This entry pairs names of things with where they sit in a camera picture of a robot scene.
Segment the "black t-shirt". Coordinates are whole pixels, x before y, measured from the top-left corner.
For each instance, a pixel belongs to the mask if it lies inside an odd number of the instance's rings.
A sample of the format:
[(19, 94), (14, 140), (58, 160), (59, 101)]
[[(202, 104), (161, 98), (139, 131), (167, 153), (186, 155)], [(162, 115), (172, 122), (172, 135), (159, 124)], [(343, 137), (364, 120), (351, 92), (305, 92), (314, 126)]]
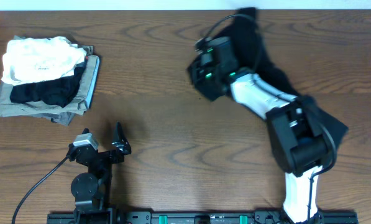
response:
[[(257, 62), (255, 72), (263, 81), (285, 93), (301, 96), (301, 94), (291, 85), (286, 73), (270, 60), (263, 44), (262, 34), (259, 36), (256, 33), (259, 28), (257, 25), (257, 9), (255, 7), (244, 7), (238, 9), (234, 14), (246, 15), (247, 17), (252, 18), (252, 21), (244, 17), (236, 16), (230, 25), (220, 30), (213, 38), (230, 38), (235, 58), (240, 67), (247, 67), (253, 70), (255, 63)], [(200, 56), (196, 56), (186, 69), (190, 76), (190, 80), (194, 85), (195, 83), (191, 77), (192, 68), (196, 68), (196, 64), (199, 61)], [(212, 93), (209, 93), (208, 88), (206, 89), (202, 84), (195, 85), (195, 88), (211, 101), (223, 96), (222, 93), (219, 93), (218, 91), (214, 92), (214, 90)], [(329, 134), (333, 138), (336, 149), (339, 149), (339, 146), (349, 128), (324, 110), (319, 109), (319, 115)]]

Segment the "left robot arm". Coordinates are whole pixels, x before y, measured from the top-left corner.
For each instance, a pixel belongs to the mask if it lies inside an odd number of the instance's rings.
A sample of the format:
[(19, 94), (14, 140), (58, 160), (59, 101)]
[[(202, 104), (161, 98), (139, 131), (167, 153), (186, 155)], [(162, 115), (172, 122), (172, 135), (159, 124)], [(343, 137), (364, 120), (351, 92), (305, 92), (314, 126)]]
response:
[(124, 223), (125, 218), (109, 203), (112, 166), (124, 162), (131, 146), (122, 126), (116, 123), (113, 150), (100, 152), (99, 144), (89, 129), (84, 129), (68, 147), (66, 157), (88, 168), (71, 183), (75, 198), (75, 223)]

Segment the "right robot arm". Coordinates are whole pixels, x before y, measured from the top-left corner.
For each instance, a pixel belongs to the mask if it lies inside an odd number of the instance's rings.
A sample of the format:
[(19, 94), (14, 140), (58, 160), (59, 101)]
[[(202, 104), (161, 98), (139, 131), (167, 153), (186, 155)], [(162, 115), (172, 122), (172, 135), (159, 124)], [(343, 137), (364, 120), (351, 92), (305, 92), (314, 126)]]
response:
[(213, 101), (229, 96), (265, 121), (272, 154), (285, 173), (285, 216), (281, 222), (319, 223), (318, 179), (337, 162), (339, 141), (347, 130), (310, 96), (298, 96), (241, 67), (232, 55), (202, 53), (187, 69), (192, 84)]

